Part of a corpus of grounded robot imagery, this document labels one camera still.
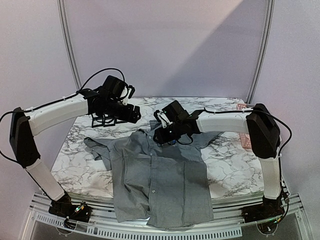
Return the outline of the grey button shirt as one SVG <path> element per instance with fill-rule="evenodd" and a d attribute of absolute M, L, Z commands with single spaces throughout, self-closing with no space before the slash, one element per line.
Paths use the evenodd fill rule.
<path fill-rule="evenodd" d="M 112 174 L 113 205 L 118 222 L 147 220 L 160 229 L 187 227 L 214 218 L 202 149 L 219 132 L 195 134 L 193 142 L 160 145 L 155 130 L 129 136 L 84 139 L 96 161 Z"/>

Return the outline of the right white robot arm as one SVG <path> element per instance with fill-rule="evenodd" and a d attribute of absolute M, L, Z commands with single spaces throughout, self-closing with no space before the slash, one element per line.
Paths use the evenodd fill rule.
<path fill-rule="evenodd" d="M 269 218 L 278 210 L 275 201 L 281 193 L 279 166 L 280 128 L 266 106 L 257 103 L 241 110 L 213 111 L 205 108 L 188 113 L 178 101 L 173 101 L 154 117 L 161 127 L 154 133 L 154 141 L 166 144 L 177 141 L 183 135 L 211 132 L 236 132 L 249 135 L 252 152 L 258 157 L 262 169 L 264 197 L 258 213 Z"/>

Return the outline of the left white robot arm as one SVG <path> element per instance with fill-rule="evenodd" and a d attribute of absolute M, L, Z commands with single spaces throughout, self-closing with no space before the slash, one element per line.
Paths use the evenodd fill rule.
<path fill-rule="evenodd" d="M 26 110 L 18 107 L 13 111 L 9 142 L 15 159 L 41 190 L 56 201 L 54 207 L 63 217 L 70 217 L 74 213 L 74 205 L 63 198 L 66 192 L 42 161 L 35 137 L 61 123 L 85 115 L 107 115 L 120 122 L 135 124 L 141 118 L 140 107 L 130 104 L 128 99 L 107 99 L 93 90 L 85 89 L 82 93 L 46 106 Z"/>

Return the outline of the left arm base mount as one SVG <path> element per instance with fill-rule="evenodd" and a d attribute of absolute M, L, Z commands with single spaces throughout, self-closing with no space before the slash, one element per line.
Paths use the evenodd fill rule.
<path fill-rule="evenodd" d="M 48 212 L 58 217 L 88 223 L 92 210 L 85 202 L 76 205 L 71 201 L 52 201 Z"/>

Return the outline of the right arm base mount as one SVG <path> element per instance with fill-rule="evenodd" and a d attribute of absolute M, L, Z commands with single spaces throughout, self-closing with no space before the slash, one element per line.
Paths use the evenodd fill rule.
<path fill-rule="evenodd" d="M 241 216 L 243 217 L 245 223 L 273 219 L 276 216 L 284 213 L 285 210 L 281 205 L 274 205 L 271 203 L 261 203 L 252 206 L 246 206 L 241 210 Z"/>

